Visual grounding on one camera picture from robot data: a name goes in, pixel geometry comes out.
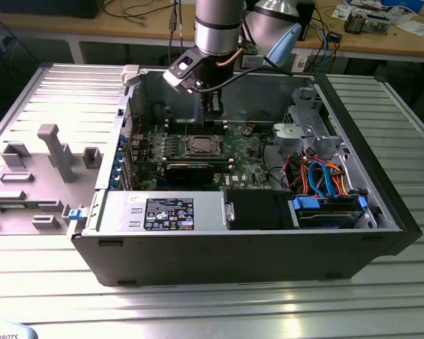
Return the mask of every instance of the light gray floor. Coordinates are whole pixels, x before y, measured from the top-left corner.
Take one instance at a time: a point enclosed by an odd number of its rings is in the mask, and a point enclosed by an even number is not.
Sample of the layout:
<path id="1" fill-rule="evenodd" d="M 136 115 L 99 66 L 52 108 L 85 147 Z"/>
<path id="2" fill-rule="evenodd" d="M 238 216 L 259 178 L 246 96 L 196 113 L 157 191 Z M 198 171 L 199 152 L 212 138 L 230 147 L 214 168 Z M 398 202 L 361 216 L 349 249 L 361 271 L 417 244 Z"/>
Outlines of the light gray floor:
<path id="1" fill-rule="evenodd" d="M 55 40 L 23 40 L 31 51 L 40 59 L 47 62 L 72 62 L 71 53 L 65 42 Z M 9 70 L 9 64 L 12 58 L 12 67 L 21 70 L 23 73 L 31 76 L 37 64 L 26 53 L 22 46 L 18 45 L 15 49 L 16 41 L 11 40 L 8 43 L 8 49 L 0 58 L 0 119 L 11 106 L 17 95 L 26 84 L 28 77 L 17 70 Z M 103 44 L 97 42 L 84 42 L 82 48 L 89 64 L 141 64 L 159 66 L 161 61 L 166 62 L 167 47 L 159 46 L 135 46 L 129 47 L 129 52 L 125 52 L 122 44 Z M 337 58 L 333 68 L 324 68 L 326 73 L 343 73 L 346 68 L 347 59 Z M 286 65 L 290 67 L 293 57 Z M 357 67 L 355 62 L 353 67 L 349 68 L 350 73 L 358 71 L 359 73 L 365 66 L 366 70 L 373 68 L 370 61 L 359 61 Z M 384 76 L 403 99 L 408 100 L 410 96 L 412 83 L 418 81 L 421 77 L 422 65 L 404 62 L 389 61 L 386 64 L 379 65 L 375 71 L 376 75 Z M 424 95 L 413 108 L 415 113 L 424 122 Z"/>

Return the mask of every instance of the slotted metal surface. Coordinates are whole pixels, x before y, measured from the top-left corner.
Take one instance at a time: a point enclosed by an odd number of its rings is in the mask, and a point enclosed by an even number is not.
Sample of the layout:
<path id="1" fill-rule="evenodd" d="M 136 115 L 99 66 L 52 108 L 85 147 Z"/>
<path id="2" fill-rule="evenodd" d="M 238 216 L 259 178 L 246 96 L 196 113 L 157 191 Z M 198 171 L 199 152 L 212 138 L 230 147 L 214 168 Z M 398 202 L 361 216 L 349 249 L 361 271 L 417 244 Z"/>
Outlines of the slotted metal surface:
<path id="1" fill-rule="evenodd" d="M 339 85 L 351 97 L 350 86 Z M 373 120 L 356 119 L 362 129 L 416 130 L 409 117 L 395 120 L 402 124 L 377 121 L 386 123 L 373 128 Z M 421 177 L 423 145 L 415 153 L 378 144 L 383 146 L 373 147 L 388 172 Z M 408 179 L 413 184 L 398 179 L 399 193 L 424 231 L 424 186 L 414 175 Z M 289 255 L 295 253 L 286 249 Z M 0 237 L 0 316 L 31 325 L 42 339 L 424 338 L 424 236 L 352 280 L 145 288 L 98 284 L 65 236 Z"/>
<path id="2" fill-rule="evenodd" d="M 0 134 L 0 154 L 10 142 L 24 143 L 30 153 L 48 153 L 37 137 L 41 124 L 57 124 L 58 138 L 72 153 L 98 147 L 107 136 L 124 93 L 121 66 L 55 64 L 40 69 Z M 4 161 L 0 156 L 0 171 Z"/>

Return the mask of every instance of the blue latch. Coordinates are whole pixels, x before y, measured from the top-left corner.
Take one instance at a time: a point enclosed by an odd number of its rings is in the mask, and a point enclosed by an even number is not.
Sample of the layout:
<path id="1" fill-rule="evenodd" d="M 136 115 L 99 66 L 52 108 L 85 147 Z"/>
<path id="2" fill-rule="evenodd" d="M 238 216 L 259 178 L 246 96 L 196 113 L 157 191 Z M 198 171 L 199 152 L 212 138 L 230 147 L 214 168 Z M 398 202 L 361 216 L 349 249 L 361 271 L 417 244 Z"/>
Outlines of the blue latch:
<path id="1" fill-rule="evenodd" d="M 366 210 L 367 209 L 367 201 L 366 201 L 366 199 L 364 197 L 361 196 L 360 198 L 358 198 L 358 202 L 360 203 L 361 208 L 363 210 Z"/>
<path id="2" fill-rule="evenodd" d="M 123 157 L 124 157 L 124 154 L 122 154 L 121 152 L 116 152 L 114 154 L 115 159 L 122 160 Z"/>
<path id="3" fill-rule="evenodd" d="M 125 146 L 127 145 L 127 143 L 128 143 L 128 140 L 125 136 L 119 136 L 119 142 L 118 142 L 119 147 Z"/>
<path id="4" fill-rule="evenodd" d="M 72 208 L 68 214 L 68 219 L 70 220 L 85 220 L 87 217 L 87 208 Z"/>
<path id="5" fill-rule="evenodd" d="M 294 209 L 318 209 L 320 208 L 319 199 L 314 196 L 297 196 L 293 200 Z"/>
<path id="6" fill-rule="evenodd" d="M 117 167 L 117 168 L 121 168 L 122 163 L 120 163 L 120 162 L 119 162 L 119 160 L 115 158 L 115 159 L 113 160 L 113 166 L 115 166 L 115 167 Z"/>
<path id="7" fill-rule="evenodd" d="M 118 181 L 111 178 L 111 180 L 108 182 L 108 188 L 109 189 L 117 189 L 118 188 Z"/>

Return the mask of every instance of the wires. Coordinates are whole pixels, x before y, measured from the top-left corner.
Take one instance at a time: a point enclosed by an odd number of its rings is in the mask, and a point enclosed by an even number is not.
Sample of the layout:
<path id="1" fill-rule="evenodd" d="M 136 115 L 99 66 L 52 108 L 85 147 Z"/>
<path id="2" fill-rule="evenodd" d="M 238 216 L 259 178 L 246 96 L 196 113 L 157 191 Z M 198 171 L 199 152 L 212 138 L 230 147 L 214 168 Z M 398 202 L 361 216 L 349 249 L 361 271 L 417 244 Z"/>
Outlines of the wires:
<path id="1" fill-rule="evenodd" d="M 38 63 L 38 64 L 40 64 L 41 63 L 41 61 L 27 48 L 27 46 L 25 46 L 25 44 L 23 44 L 20 40 L 19 40 L 19 38 L 18 37 L 16 37 L 16 35 L 13 33 L 13 32 L 11 32 L 11 30 L 0 20 L 0 25 L 2 25 L 3 26 L 3 28 L 6 30 L 6 31 L 8 31 L 8 33 L 14 38 L 14 39 L 16 39 L 18 42 L 19 42 L 19 44 L 24 48 L 24 50 L 25 51 L 27 51 L 27 53 Z"/>
<path id="2" fill-rule="evenodd" d="M 172 35 L 174 32 L 170 32 L 170 41 L 168 42 L 168 65 L 171 65 L 171 45 L 172 45 Z"/>
<path id="3" fill-rule="evenodd" d="M 177 27 L 177 12 L 176 12 L 177 0 L 174 0 L 174 6 L 172 7 L 170 23 L 168 28 L 170 29 L 170 41 L 168 42 L 168 64 L 171 64 L 171 45 L 172 45 L 172 36 L 174 35 Z"/>
<path id="4" fill-rule="evenodd" d="M 260 114 L 263 114 L 263 115 L 265 115 L 266 117 L 268 117 L 269 119 L 270 119 L 270 121 L 272 121 L 274 124 L 276 123 L 276 121 L 275 121 L 275 119 L 267 112 L 267 111 L 262 111 L 262 110 L 259 110 L 259 111 L 253 111 L 253 112 L 251 112 L 250 114 L 248 114 L 248 117 L 247 117 L 247 122 L 249 122 L 249 120 L 251 119 L 251 117 L 254 115 L 254 114 L 257 114 L 257 113 L 260 113 Z"/>
<path id="5" fill-rule="evenodd" d="M 320 61 L 319 68 L 317 69 L 317 72 L 320 72 L 322 70 L 322 67 L 324 67 L 324 61 L 325 61 L 325 58 L 326 58 L 326 52 L 328 51 L 328 41 L 326 40 L 325 33 L 324 33 L 323 30 L 321 30 L 319 28 L 316 28 L 316 30 L 318 30 L 322 34 L 322 37 L 324 38 L 323 44 L 325 45 L 324 55 L 322 56 L 322 60 Z"/>
<path id="6" fill-rule="evenodd" d="M 284 182 L 282 182 L 281 180 L 279 180 L 277 177 L 275 177 L 270 172 L 271 170 L 274 170 L 275 167 L 272 167 L 270 170 L 267 169 L 267 164 L 266 164 L 266 160 L 265 160 L 264 155 L 265 155 L 265 151 L 266 151 L 267 141 L 269 140 L 269 138 L 270 138 L 270 134 L 268 133 L 267 134 L 267 137 L 266 137 L 266 140 L 264 141 L 264 145 L 262 146 L 262 152 L 261 152 L 262 166 L 264 167 L 265 172 L 267 172 L 267 174 L 270 176 L 270 178 L 272 178 L 275 182 L 277 182 L 277 183 L 280 184 L 281 188 L 285 187 L 286 189 L 289 189 Z"/>
<path id="7" fill-rule="evenodd" d="M 182 0 L 179 1 L 179 35 L 181 39 L 181 54 L 184 53 L 184 33 L 182 31 Z"/>
<path id="8" fill-rule="evenodd" d="M 135 15 L 125 15 L 125 16 L 123 16 L 123 15 L 118 15 L 118 14 L 114 14 L 114 13 L 111 13 L 111 12 L 109 12 L 108 10 L 107 10 L 107 7 L 112 3 L 112 2 L 114 2 L 115 0 L 109 0 L 106 4 L 104 4 L 104 12 L 106 13 L 106 14 L 108 14 L 109 16 L 114 16 L 115 18 L 139 18 L 139 17 L 141 17 L 141 16 L 146 16 L 146 15 L 148 15 L 148 14 L 151 14 L 151 13 L 154 13 L 154 12 L 157 12 L 157 11 L 161 11 L 161 10 L 163 10 L 163 9 L 165 9 L 165 8 L 171 8 L 171 7 L 173 7 L 174 5 L 167 5 L 167 6 L 163 6 L 163 7 L 159 7 L 159 8 L 156 8 L 156 9 L 153 9 L 153 10 L 151 10 L 151 11 L 147 11 L 147 12 L 145 12 L 145 13 L 139 13 L 139 14 L 135 14 Z"/>
<path id="9" fill-rule="evenodd" d="M 317 192 L 317 194 L 319 194 L 321 196 L 321 198 L 325 198 L 325 195 L 316 187 L 316 185 L 314 184 L 314 180 L 313 180 L 313 176 L 312 176 L 312 171 L 314 169 L 314 167 L 316 165 L 320 165 L 322 166 L 322 169 L 324 170 L 324 177 L 325 177 L 325 184 L 326 184 L 326 189 L 328 191 L 328 193 L 331 196 L 335 196 L 336 192 L 334 190 L 333 185 L 331 185 L 331 175 L 329 170 L 326 168 L 326 164 L 320 161 L 314 161 L 311 165 L 310 168 L 308 170 L 308 180 L 310 183 L 311 188 Z"/>
<path id="10" fill-rule="evenodd" d="M 140 134 L 140 132 L 141 132 L 141 115 L 140 114 L 137 114 L 137 113 L 131 113 L 131 114 L 129 114 L 126 117 L 126 119 L 124 120 L 123 126 L 126 126 L 127 120 L 129 120 L 130 117 L 138 117 L 139 118 L 139 129 L 138 129 L 138 131 L 136 133 L 137 134 Z"/>
<path id="11" fill-rule="evenodd" d="M 236 81 L 237 79 L 246 76 L 248 73 L 254 73 L 256 71 L 268 71 L 268 72 L 275 72 L 275 73 L 280 73 L 280 74 L 284 74 L 285 76 L 292 76 L 292 73 L 289 71 L 284 71 L 282 69 L 280 69 L 279 67 L 268 67 L 268 66 L 261 66 L 261 67 L 254 67 L 253 69 L 246 69 L 245 71 L 236 74 L 235 76 L 233 76 L 231 79 L 226 80 L 225 82 L 221 83 L 220 85 L 211 87 L 211 88 L 192 88 L 192 90 L 194 92 L 197 93 L 207 93 L 207 92 L 215 92 L 216 90 L 220 90 L 221 88 L 229 85 L 230 83 L 233 83 L 234 81 Z"/>
<path id="12" fill-rule="evenodd" d="M 241 53 L 243 53 L 243 48 L 239 48 L 237 51 L 235 51 L 235 53 L 228 60 L 217 62 L 217 67 L 226 67 L 227 65 L 234 62 L 239 57 L 239 55 L 241 55 Z"/>

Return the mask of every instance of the psu label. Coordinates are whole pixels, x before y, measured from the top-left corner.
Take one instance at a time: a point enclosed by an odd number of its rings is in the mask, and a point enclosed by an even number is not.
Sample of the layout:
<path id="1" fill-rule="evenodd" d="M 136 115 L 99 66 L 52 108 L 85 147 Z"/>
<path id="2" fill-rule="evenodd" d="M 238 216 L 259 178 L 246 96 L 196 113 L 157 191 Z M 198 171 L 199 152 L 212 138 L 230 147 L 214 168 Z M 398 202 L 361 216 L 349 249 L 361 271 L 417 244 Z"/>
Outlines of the psu label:
<path id="1" fill-rule="evenodd" d="M 193 199 L 147 199 L 144 229 L 148 231 L 194 230 Z"/>

